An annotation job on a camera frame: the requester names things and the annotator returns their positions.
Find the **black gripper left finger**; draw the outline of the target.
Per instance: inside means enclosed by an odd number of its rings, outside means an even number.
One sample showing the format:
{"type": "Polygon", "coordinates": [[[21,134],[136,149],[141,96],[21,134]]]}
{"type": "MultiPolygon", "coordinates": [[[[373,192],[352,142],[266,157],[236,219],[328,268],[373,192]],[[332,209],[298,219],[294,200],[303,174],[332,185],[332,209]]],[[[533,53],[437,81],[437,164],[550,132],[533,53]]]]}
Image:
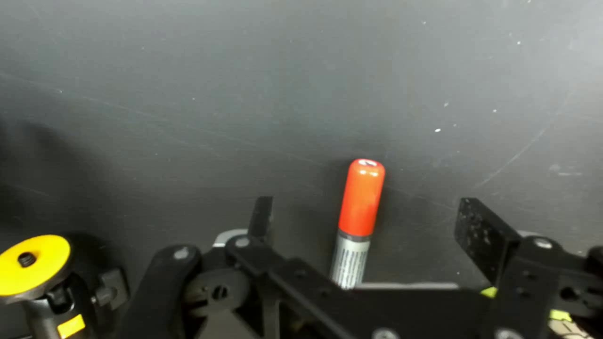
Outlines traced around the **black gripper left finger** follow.
{"type": "Polygon", "coordinates": [[[266,239],[270,236],[273,217],[273,198],[258,196],[253,207],[249,236],[254,239],[266,239]]]}

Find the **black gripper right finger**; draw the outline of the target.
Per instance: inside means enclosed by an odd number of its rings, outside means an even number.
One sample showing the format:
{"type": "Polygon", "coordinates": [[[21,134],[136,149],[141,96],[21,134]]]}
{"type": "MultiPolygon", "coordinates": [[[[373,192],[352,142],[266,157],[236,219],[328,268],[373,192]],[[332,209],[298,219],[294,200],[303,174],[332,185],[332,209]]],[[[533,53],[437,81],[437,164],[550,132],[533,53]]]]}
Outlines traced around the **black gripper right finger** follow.
{"type": "Polygon", "coordinates": [[[522,236],[479,198],[462,198],[454,239],[486,281],[496,285],[522,236]]]}

